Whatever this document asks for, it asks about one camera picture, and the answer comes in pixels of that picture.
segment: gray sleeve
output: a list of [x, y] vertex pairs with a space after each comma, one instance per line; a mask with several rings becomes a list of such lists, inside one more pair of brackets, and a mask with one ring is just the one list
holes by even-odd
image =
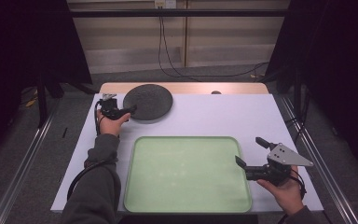
[[304, 206], [294, 215], [286, 219], [287, 224], [318, 224], [319, 221], [313, 216], [307, 206]]
[[95, 139], [87, 161], [113, 162], [93, 168], [80, 178], [62, 211], [62, 223], [115, 223], [121, 188], [116, 173], [118, 143], [112, 134]]

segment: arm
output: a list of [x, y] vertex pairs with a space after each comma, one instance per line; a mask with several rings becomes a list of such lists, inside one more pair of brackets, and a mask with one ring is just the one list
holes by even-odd
[[109, 162], [80, 178], [62, 211], [62, 223], [115, 223], [121, 189], [116, 172], [117, 136], [120, 126], [129, 117], [130, 114], [126, 114], [121, 119], [111, 120], [98, 113], [101, 135], [95, 139], [94, 148], [89, 150], [85, 166], [98, 161]]
[[[296, 166], [292, 166], [292, 169], [297, 172]], [[293, 177], [297, 177], [295, 172], [292, 172]], [[268, 181], [262, 179], [257, 180], [257, 184], [268, 190], [275, 197], [278, 205], [288, 216], [286, 219], [288, 224], [319, 223], [312, 215], [308, 207], [304, 206], [302, 203], [299, 185], [295, 180], [289, 179], [286, 183], [279, 187], [276, 187]]]

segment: metal rail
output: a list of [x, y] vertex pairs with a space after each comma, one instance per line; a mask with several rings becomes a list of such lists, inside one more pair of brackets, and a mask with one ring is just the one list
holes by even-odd
[[[282, 101], [283, 101], [283, 104], [284, 104], [290, 118], [294, 119], [295, 112], [294, 112], [294, 107], [293, 107], [291, 101], [287, 97], [283, 97]], [[301, 124], [298, 122], [295, 122], [295, 127], [296, 127], [297, 131], [299, 132], [301, 129]], [[347, 223], [347, 224], [358, 223], [358, 218], [354, 214], [354, 212], [351, 208], [350, 202], [348, 201], [347, 197], [342, 192], [341, 188], [338, 186], [338, 183], [335, 180], [335, 178], [333, 177], [333, 175], [330, 173], [330, 170], [328, 169], [326, 163], [324, 162], [322, 155], [319, 153], [318, 148], [313, 143], [307, 129], [303, 128], [300, 135], [301, 135], [301, 139], [305, 145], [305, 148], [307, 149], [308, 153], [310, 154], [312, 161], [315, 164], [316, 169], [318, 170], [319, 174], [321, 175], [321, 178], [322, 178], [327, 190], [329, 191], [331, 197], [333, 198], [333, 201], [336, 204], [336, 207], [337, 207], [339, 213], [342, 215], [342, 218], [344, 219], [345, 223]]]
[[43, 140], [45, 139], [46, 133], [48, 132], [48, 128], [50, 127], [53, 117], [57, 112], [60, 101], [61, 99], [56, 100], [54, 102], [54, 105], [51, 109], [51, 113], [48, 116], [48, 119], [46, 120], [45, 124], [36, 131], [34, 140], [28, 147], [28, 150], [24, 156], [24, 159], [22, 159], [21, 165], [17, 170], [17, 173], [14, 175], [4, 196], [0, 200], [0, 224], [5, 223], [12, 206], [16, 201], [16, 198], [20, 193], [25, 177], [28, 175], [28, 172], [34, 162], [34, 158], [37, 154], [37, 151], [42, 145]]
[[288, 14], [310, 14], [287, 9], [72, 9], [74, 18], [98, 17], [284, 17]]

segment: wall outlet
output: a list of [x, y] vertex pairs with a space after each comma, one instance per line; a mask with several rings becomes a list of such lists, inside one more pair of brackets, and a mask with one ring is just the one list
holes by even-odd
[[165, 0], [165, 8], [176, 8], [176, 0]]
[[176, 8], [176, 0], [155, 0], [155, 8]]
[[165, 8], [165, 0], [155, 0], [155, 8]]

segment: wooden edge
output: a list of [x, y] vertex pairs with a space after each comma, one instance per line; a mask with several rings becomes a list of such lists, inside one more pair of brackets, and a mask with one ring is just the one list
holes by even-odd
[[100, 93], [127, 93], [137, 86], [157, 84], [172, 94], [269, 94], [263, 83], [248, 82], [107, 82], [101, 86]]

